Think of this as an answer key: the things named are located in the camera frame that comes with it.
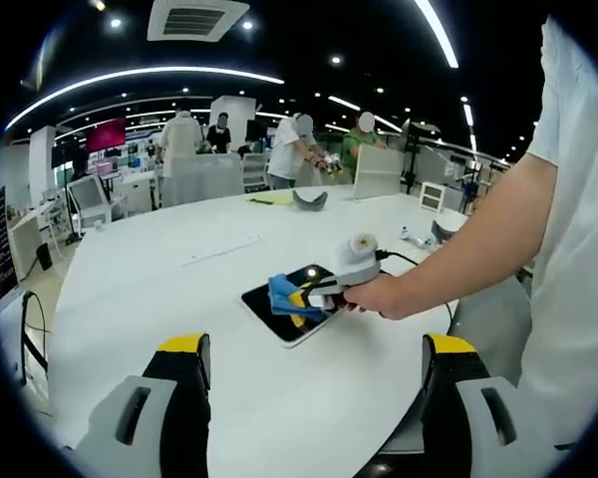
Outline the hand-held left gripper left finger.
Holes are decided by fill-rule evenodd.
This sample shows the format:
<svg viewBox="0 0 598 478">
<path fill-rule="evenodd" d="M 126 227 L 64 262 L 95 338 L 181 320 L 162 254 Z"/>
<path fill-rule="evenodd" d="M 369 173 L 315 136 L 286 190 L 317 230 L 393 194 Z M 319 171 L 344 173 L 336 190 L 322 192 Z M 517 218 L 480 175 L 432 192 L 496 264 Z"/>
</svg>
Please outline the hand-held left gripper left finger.
<svg viewBox="0 0 598 478">
<path fill-rule="evenodd" d="M 166 341 L 92 410 L 74 465 L 85 477 L 206 477 L 209 392 L 209 335 Z"/>
</svg>

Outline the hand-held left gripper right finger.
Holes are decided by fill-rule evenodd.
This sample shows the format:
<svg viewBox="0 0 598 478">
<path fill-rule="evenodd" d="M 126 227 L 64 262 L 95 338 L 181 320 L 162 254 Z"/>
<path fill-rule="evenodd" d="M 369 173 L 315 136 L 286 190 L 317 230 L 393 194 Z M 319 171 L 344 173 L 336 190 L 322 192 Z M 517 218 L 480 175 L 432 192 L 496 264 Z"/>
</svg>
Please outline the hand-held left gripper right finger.
<svg viewBox="0 0 598 478">
<path fill-rule="evenodd" d="M 536 404 L 461 338 L 423 337 L 422 397 L 432 477 L 542 477 L 564 455 Z"/>
</svg>

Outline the person's right hand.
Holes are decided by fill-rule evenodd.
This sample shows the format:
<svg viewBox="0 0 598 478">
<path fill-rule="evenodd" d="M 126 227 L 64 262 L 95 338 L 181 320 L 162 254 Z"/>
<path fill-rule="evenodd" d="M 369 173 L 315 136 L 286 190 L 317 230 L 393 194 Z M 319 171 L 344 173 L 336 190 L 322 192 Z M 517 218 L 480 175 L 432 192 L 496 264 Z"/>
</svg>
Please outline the person's right hand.
<svg viewBox="0 0 598 478">
<path fill-rule="evenodd" d="M 344 299 L 353 308 L 376 312 L 393 321 L 422 310 L 420 291 L 410 273 L 401 276 L 381 273 L 369 282 L 346 289 Z"/>
</svg>

